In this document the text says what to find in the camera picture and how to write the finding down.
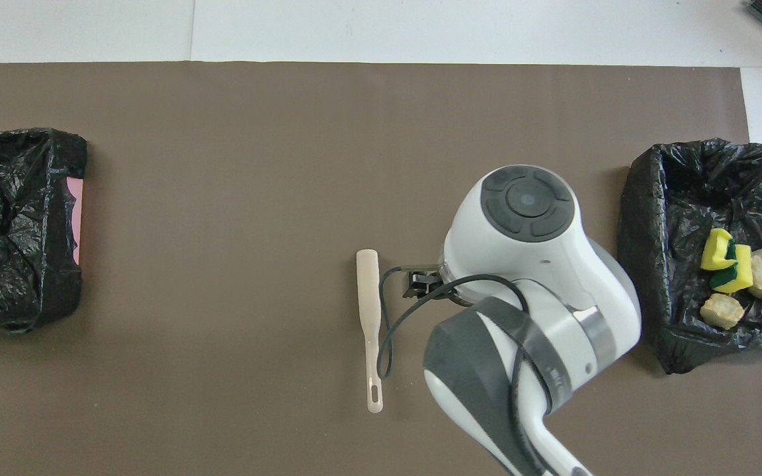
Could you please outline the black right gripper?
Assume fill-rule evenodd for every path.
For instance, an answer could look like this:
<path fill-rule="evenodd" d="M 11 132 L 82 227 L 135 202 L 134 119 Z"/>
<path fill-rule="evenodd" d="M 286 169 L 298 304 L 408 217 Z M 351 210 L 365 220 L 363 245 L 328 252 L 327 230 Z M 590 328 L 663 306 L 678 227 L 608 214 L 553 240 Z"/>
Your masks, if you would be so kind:
<path fill-rule="evenodd" d="M 403 267 L 403 272 L 406 273 L 403 292 L 405 299 L 421 299 L 444 284 L 441 271 L 436 265 Z"/>

